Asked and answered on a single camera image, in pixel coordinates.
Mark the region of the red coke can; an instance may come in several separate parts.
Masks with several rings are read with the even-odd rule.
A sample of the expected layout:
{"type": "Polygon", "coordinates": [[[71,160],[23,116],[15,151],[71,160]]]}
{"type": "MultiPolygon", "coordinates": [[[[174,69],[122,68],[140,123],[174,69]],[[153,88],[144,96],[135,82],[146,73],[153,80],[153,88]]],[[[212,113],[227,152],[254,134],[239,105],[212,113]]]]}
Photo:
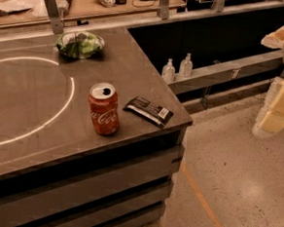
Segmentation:
{"type": "Polygon", "coordinates": [[[110,135],[120,128],[118,94],[110,83],[97,83],[89,91],[89,111],[93,127],[100,135],[110,135]]]}

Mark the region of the green jalapeno chip bag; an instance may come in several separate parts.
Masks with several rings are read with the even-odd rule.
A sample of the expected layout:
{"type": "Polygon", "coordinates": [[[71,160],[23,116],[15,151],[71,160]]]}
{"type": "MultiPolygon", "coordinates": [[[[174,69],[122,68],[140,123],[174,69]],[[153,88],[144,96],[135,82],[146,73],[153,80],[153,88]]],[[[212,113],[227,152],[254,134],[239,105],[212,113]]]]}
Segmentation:
{"type": "Polygon", "coordinates": [[[101,52],[105,46],[104,39],[87,31],[63,33],[55,43],[62,56],[85,59],[101,52]]]}

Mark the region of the right clear sanitizer bottle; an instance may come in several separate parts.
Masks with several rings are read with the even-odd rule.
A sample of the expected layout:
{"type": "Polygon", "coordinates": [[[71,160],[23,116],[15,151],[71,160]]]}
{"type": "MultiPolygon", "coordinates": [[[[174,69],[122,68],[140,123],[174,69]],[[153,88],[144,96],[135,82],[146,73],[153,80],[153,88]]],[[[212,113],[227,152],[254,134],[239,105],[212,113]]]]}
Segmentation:
{"type": "Polygon", "coordinates": [[[191,55],[187,54],[186,58],[181,61],[181,65],[179,67],[179,74],[183,77],[190,77],[192,73],[192,68],[194,64],[191,61],[191,55]]]}

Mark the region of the clear sanitizer bottle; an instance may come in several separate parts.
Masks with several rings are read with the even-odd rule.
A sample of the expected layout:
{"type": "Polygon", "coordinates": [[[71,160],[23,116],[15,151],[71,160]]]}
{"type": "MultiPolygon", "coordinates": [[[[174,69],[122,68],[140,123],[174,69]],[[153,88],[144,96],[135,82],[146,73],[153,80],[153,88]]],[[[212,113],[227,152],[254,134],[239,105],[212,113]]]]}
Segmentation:
{"type": "Polygon", "coordinates": [[[162,68],[161,76],[166,83],[172,83],[175,79],[175,69],[171,58],[168,60],[167,65],[162,68]]]}
{"type": "Polygon", "coordinates": [[[179,67],[179,74],[183,77],[190,77],[192,73],[192,68],[194,64],[191,61],[191,55],[187,54],[186,58],[181,61],[181,65],[179,67]]]}

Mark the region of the left clear sanitizer bottle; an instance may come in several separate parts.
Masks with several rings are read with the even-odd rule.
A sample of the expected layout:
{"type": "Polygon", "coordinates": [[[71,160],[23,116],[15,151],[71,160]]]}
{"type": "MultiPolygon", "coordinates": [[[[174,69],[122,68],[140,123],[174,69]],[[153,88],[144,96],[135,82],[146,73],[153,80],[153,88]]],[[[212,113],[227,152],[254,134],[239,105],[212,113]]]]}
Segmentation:
{"type": "Polygon", "coordinates": [[[166,83],[172,83],[175,79],[175,69],[171,58],[168,60],[167,65],[162,68],[161,76],[166,83]]]}

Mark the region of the black snack bar wrapper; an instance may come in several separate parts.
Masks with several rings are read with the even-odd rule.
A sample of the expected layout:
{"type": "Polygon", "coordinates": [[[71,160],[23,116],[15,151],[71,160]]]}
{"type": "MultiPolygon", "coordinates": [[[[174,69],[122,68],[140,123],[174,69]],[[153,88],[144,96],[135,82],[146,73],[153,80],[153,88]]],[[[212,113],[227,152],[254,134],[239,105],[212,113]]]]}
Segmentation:
{"type": "Polygon", "coordinates": [[[160,129],[163,129],[173,117],[172,111],[156,105],[143,96],[133,98],[123,107],[123,110],[139,115],[142,119],[153,123],[160,129]]]}

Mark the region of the grey drawer cabinet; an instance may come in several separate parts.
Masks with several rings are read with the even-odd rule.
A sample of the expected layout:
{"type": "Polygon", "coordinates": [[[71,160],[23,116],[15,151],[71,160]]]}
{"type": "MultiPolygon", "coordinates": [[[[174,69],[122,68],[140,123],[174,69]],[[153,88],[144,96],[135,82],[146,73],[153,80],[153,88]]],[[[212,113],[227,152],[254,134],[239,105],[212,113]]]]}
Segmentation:
{"type": "Polygon", "coordinates": [[[0,227],[137,227],[164,214],[182,130],[95,133],[1,160],[0,227]]]}

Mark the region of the white paper sheets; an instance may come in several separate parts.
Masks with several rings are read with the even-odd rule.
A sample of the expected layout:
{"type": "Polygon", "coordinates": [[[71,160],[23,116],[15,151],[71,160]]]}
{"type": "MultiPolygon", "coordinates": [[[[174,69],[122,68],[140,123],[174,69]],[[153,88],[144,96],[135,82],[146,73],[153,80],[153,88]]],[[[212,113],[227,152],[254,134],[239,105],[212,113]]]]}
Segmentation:
{"type": "Polygon", "coordinates": [[[22,12],[34,8],[40,4],[41,0],[10,0],[0,3],[0,12],[11,14],[14,12],[22,12]]]}

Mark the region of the grey metal bracket post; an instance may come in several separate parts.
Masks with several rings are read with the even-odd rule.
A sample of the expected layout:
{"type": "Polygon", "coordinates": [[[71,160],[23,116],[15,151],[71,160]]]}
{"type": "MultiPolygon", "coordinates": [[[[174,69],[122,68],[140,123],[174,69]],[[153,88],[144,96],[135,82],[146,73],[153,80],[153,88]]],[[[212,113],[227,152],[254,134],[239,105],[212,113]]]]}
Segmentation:
{"type": "Polygon", "coordinates": [[[57,4],[55,0],[44,0],[45,7],[48,12],[48,16],[50,18],[50,24],[53,30],[53,34],[60,34],[63,32],[63,27],[61,23],[61,19],[59,16],[59,12],[57,9],[57,4]]]}

